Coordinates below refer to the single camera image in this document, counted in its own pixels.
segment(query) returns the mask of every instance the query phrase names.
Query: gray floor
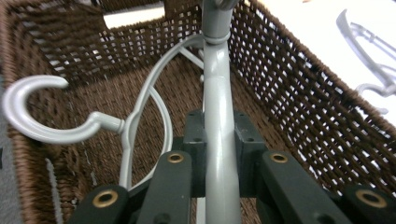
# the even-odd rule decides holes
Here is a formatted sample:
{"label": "gray floor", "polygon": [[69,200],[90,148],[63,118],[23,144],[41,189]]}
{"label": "gray floor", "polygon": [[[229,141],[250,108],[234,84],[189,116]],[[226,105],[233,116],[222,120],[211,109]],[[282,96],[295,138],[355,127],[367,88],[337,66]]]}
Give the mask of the gray floor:
{"label": "gray floor", "polygon": [[[0,75],[0,102],[3,96],[3,76]],[[12,145],[7,138],[7,122],[0,109],[0,147],[3,148],[1,158],[3,169],[0,169],[0,222],[22,223],[17,182],[12,157]]]}

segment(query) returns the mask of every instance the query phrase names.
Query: brown woven basket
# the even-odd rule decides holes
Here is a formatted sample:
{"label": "brown woven basket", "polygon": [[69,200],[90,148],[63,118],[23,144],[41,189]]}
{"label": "brown woven basket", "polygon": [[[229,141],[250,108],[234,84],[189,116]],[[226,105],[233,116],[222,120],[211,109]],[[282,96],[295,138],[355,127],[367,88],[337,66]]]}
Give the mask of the brown woven basket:
{"label": "brown woven basket", "polygon": [[[182,7],[166,19],[110,30],[101,8],[75,1],[1,4],[5,86],[36,74],[70,83],[63,91],[40,91],[28,102],[35,119],[57,129],[78,126],[94,110],[126,118],[150,68],[181,39],[200,32],[202,15],[198,6]],[[366,184],[394,196],[395,128],[259,3],[240,3],[231,31],[234,107],[250,116],[268,147],[290,152],[330,191]],[[201,73],[177,57],[156,84],[176,136],[183,134],[185,114],[202,105]],[[134,182],[157,160],[162,129],[149,102],[137,134]],[[55,222],[49,162],[64,220],[95,186],[118,182],[121,145],[114,133],[71,146],[43,144],[12,128],[9,137],[26,223]],[[243,200],[246,223],[258,222],[253,204]]]}

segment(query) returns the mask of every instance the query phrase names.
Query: wicker basket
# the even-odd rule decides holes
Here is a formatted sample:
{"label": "wicker basket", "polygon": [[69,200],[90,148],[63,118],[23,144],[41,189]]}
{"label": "wicker basket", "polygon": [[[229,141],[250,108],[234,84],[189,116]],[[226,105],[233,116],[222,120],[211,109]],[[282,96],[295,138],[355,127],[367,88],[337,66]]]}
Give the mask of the wicker basket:
{"label": "wicker basket", "polygon": [[[36,74],[70,83],[28,102],[35,119],[57,129],[78,126],[94,110],[126,118],[149,69],[181,39],[200,32],[202,15],[191,5],[166,19],[107,29],[101,8],[70,0],[7,0],[1,10],[5,86]],[[290,152],[330,191],[366,184],[394,196],[395,128],[259,3],[240,3],[231,31],[234,106],[250,116],[268,147]],[[185,114],[202,105],[201,73],[178,57],[156,84],[175,135],[183,134]],[[134,182],[157,160],[162,129],[149,102],[137,134]],[[117,183],[121,146],[114,133],[71,146],[43,144],[12,128],[9,137],[26,223],[55,222],[48,161],[64,220],[95,185]],[[252,201],[243,203],[247,223],[258,221],[253,207]]]}

